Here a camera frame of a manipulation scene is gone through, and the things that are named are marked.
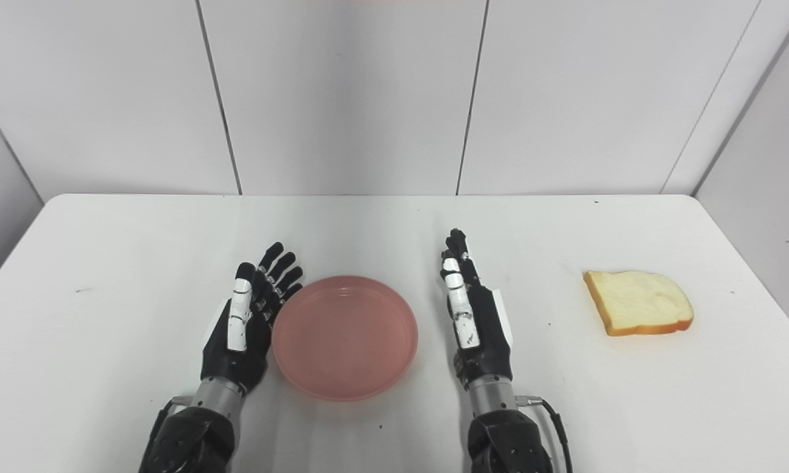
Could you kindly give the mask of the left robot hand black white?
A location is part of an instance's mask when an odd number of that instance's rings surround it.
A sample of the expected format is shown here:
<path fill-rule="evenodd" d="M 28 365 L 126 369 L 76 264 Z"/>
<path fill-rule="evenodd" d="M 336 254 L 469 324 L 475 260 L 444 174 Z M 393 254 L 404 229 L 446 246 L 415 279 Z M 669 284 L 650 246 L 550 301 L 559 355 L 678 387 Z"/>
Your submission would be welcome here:
<path fill-rule="evenodd" d="M 302 288 L 297 255 L 275 242 L 257 264 L 244 261 L 232 296 L 202 350 L 200 378 L 226 380 L 248 394 L 267 371 L 272 330 L 283 307 Z"/>

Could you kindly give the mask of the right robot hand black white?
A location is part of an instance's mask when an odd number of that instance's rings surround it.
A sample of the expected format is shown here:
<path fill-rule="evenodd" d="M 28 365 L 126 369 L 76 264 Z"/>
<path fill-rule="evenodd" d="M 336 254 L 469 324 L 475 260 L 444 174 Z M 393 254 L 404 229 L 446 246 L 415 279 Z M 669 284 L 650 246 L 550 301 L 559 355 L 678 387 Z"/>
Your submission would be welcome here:
<path fill-rule="evenodd" d="M 461 229 L 451 229 L 445 245 L 440 254 L 440 278 L 457 342 L 455 377 L 466 390 L 485 376 L 512 380 L 508 323 L 497 295 L 482 284 Z"/>

